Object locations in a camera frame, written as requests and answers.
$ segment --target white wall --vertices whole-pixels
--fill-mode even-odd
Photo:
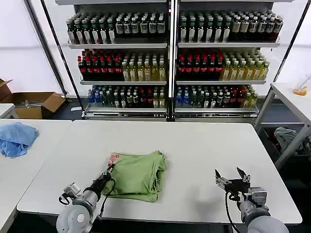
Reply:
[[[6,1],[0,21],[0,78],[14,80],[11,91],[61,93],[22,0]]]

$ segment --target shelf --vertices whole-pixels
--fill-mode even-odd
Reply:
[[[276,48],[280,43],[189,43],[180,42],[178,47],[180,48]]]
[[[254,81],[254,80],[236,80],[236,81],[176,81],[177,85],[255,85],[265,84],[266,81]]]
[[[175,108],[176,114],[257,114],[257,108]]]
[[[165,85],[166,82],[126,82],[126,81],[80,81],[81,85]]]
[[[58,5],[116,4],[116,3],[151,3],[166,0],[55,0]]]

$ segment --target blue towel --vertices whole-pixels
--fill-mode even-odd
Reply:
[[[18,157],[27,153],[27,148],[35,140],[33,127],[15,122],[0,126],[0,152],[5,157]]]

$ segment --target bottle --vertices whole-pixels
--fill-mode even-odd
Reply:
[[[181,25],[180,25],[180,42],[185,42],[187,36],[187,18],[181,18]]]
[[[247,41],[255,41],[256,40],[256,31],[258,28],[258,17],[254,16],[253,20],[249,22],[248,26],[248,39]]]
[[[229,71],[230,71],[230,61],[226,61],[225,62],[225,66],[222,69],[222,72],[220,74],[220,80],[228,80],[228,76],[229,76]]]
[[[260,74],[259,74],[259,80],[265,80],[267,78],[267,74],[269,71],[269,64],[270,62],[265,62],[263,68],[261,68]]]
[[[122,62],[122,68],[123,68],[123,77],[124,77],[124,81],[128,82],[130,79],[130,74],[129,74],[129,68],[127,66],[126,62]]]
[[[262,68],[262,61],[257,61],[256,67],[254,68],[254,72],[252,74],[251,80],[259,80],[259,75]]]
[[[217,26],[215,28],[216,30],[215,30],[215,37],[214,37],[215,43],[220,42],[220,36],[222,35],[222,32],[223,32],[222,21],[223,21],[223,18],[221,17],[217,19]]]
[[[244,18],[244,20],[241,21],[241,26],[240,26],[240,41],[245,41],[247,40],[247,30],[248,30],[248,27],[249,27],[249,21],[248,21],[249,17],[246,16]]]
[[[228,80],[236,80],[237,79],[237,73],[238,73],[238,61],[233,62],[233,66],[230,67],[230,71],[228,74]]]
[[[232,22],[232,29],[230,33],[230,41],[238,41],[239,40],[239,32],[240,32],[240,22],[241,17],[237,16],[235,20]]]
[[[122,37],[124,35],[123,23],[120,18],[117,18],[116,33],[118,37]]]
[[[246,61],[241,61],[241,65],[238,66],[237,77],[236,80],[242,80],[244,75]]]
[[[210,108],[214,108],[216,105],[216,101],[217,101],[217,93],[213,92],[213,96],[210,102]]]
[[[223,35],[223,43],[226,43],[228,41],[229,34],[230,34],[230,24],[231,24],[231,18],[227,17],[226,23],[225,23],[224,35]]]
[[[190,27],[189,27],[189,42],[194,42],[195,37],[195,17],[190,18]]]
[[[242,78],[243,80],[251,80],[251,77],[254,71],[254,64],[255,64],[255,61],[250,61],[248,67],[245,68],[244,75]]]
[[[159,69],[157,67],[156,61],[152,62],[152,75],[151,75],[151,77],[154,81],[159,81]]]
[[[248,108],[251,101],[251,93],[247,92],[244,101],[242,102],[241,108]]]
[[[150,37],[153,37],[156,35],[156,21],[154,17],[150,18],[149,33],[150,33]]]
[[[262,41],[264,38],[264,31],[266,30],[267,27],[267,17],[263,17],[262,21],[259,22],[258,24],[258,29],[257,29],[257,41]]]
[[[278,34],[280,33],[282,26],[283,26],[283,18],[281,16],[278,16],[275,22],[273,31],[270,35],[269,41],[276,42]]]
[[[144,73],[145,73],[145,80],[149,82],[151,80],[151,71],[150,71],[150,66],[149,66],[149,61],[144,62],[145,67],[144,67]]]
[[[76,19],[74,21],[74,26],[76,28],[76,34],[79,40],[80,45],[84,44],[84,34],[82,33],[82,28],[81,28],[81,24],[80,24],[80,20]]]
[[[200,23],[199,23],[199,28],[198,28],[198,43],[201,43],[203,41],[203,35],[204,35],[204,18],[200,17],[199,18]]]
[[[130,62],[130,77],[132,82],[138,80],[137,69],[134,67],[134,62]]]
[[[205,42],[209,43],[212,41],[212,35],[213,35],[213,17],[208,18],[208,24],[207,24],[207,30],[206,30],[206,38]]]

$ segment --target cable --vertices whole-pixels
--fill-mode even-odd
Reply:
[[[229,214],[229,209],[228,209],[228,192],[225,193],[225,210],[227,211],[227,216],[228,219],[232,225],[232,227],[236,230],[237,233],[240,233],[240,231],[238,230],[238,228],[234,225],[234,223],[231,220],[230,214]]]
[[[107,198],[109,197],[109,195],[112,193],[113,189],[115,188],[116,186],[116,181],[114,179],[111,178],[111,180],[113,181],[113,186],[112,186],[112,189],[109,191],[109,193],[106,195],[105,199],[104,199],[104,202],[102,204],[102,207],[101,207],[101,213],[100,213],[100,216],[102,216],[103,212],[104,212],[104,205],[105,205],[105,202],[107,200]]]

